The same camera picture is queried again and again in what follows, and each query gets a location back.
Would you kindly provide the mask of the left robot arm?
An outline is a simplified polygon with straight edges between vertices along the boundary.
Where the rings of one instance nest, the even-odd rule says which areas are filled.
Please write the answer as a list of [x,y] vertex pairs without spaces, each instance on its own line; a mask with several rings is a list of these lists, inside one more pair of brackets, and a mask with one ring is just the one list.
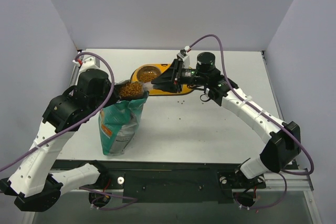
[[18,160],[18,169],[1,179],[1,191],[15,197],[20,211],[43,212],[69,191],[107,184],[107,170],[98,161],[60,173],[51,173],[51,168],[80,126],[117,101],[111,89],[106,72],[89,69],[79,75],[76,85],[50,101],[31,148]]

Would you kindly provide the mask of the clear plastic scoop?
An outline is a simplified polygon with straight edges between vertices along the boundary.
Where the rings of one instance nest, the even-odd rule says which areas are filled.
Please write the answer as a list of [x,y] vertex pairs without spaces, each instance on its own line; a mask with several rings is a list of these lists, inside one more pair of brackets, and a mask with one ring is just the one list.
[[138,99],[144,95],[145,92],[153,90],[155,85],[147,82],[127,82],[120,85],[119,96],[122,99]]

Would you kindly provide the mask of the green pet food bag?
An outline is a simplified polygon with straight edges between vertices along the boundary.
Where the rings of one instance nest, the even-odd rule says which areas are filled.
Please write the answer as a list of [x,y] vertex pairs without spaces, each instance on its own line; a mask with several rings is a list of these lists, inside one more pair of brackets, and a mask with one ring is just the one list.
[[141,121],[149,93],[138,99],[122,99],[107,103],[99,113],[99,133],[102,152],[105,156],[122,155],[134,138]]

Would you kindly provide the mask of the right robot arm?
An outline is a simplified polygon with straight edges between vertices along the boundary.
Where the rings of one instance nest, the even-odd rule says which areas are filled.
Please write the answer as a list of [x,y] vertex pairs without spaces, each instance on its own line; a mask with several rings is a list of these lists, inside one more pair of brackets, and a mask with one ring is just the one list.
[[169,93],[180,93],[183,86],[203,90],[208,100],[235,114],[265,144],[258,157],[249,158],[239,166],[234,175],[237,185],[246,187],[255,177],[268,171],[279,173],[299,155],[300,127],[295,122],[286,123],[253,102],[216,68],[213,53],[200,53],[194,69],[185,66],[183,56],[185,53],[181,51],[171,65],[151,81],[154,88]]

